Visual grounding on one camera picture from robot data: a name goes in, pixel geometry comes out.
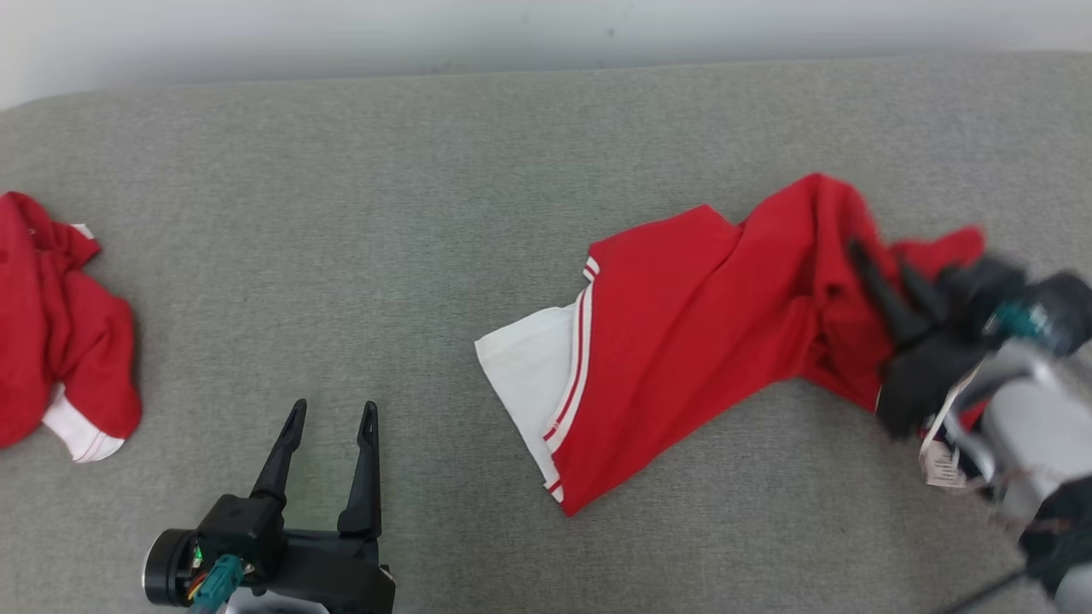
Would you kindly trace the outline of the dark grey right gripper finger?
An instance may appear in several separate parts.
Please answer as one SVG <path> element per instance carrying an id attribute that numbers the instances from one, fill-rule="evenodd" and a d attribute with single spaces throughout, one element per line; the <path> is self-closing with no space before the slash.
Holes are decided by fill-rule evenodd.
<path id="1" fill-rule="evenodd" d="M 882 275 L 881 269 L 859 240 L 850 240 L 848 257 L 863 288 L 885 320 L 886 331 L 897 347 L 912 345 L 928 334 L 929 326 L 909 307 L 897 288 Z"/>
<path id="2" fill-rule="evenodd" d="M 931 280 L 921 274 L 909 261 L 898 261 L 901 299 L 898 307 L 898 331 L 938 331 L 949 320 L 949 300 Z"/>

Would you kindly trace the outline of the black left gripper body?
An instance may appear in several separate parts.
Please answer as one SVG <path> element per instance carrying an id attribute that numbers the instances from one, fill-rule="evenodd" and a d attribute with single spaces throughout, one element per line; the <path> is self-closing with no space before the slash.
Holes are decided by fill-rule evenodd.
<path id="1" fill-rule="evenodd" d="M 194 530 L 161 533 L 142 589 L 152 604 L 212 613 L 246 589 L 324 607 L 390 613 L 395 585 L 378 562 L 378 540 L 335 531 L 289 531 L 273 499 L 223 495 Z"/>

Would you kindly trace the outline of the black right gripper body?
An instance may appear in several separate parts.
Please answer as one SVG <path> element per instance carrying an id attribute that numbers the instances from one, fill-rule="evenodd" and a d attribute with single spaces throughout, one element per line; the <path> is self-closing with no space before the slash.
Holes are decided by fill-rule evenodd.
<path id="1" fill-rule="evenodd" d="M 943 267 L 931 283 L 948 297 L 948 323 L 912 345 L 893 345 L 881 369 L 876 414 L 894 439 L 917 432 L 950 390 L 1007 342 L 1066 357 L 1091 338 L 1091 290 L 1073 272 L 1033 281 L 1025 269 L 986 255 Z"/>

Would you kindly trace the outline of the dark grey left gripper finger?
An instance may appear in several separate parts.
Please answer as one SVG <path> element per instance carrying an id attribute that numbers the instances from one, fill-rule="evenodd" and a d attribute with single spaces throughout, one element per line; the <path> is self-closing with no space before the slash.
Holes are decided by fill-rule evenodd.
<path id="1" fill-rule="evenodd" d="M 379 413 L 371 400 L 363 408 L 356 442 L 358 454 L 352 474 L 351 497 L 339 516 L 339 533 L 377 541 L 382 532 Z"/>
<path id="2" fill-rule="evenodd" d="M 252 498 L 273 499 L 278 506 L 288 504 L 286 485 L 288 485 L 290 461 L 302 440 L 307 408 L 307 400 L 299 399 L 290 409 L 288 418 L 285 420 L 276 442 L 273 444 L 251 489 Z"/>

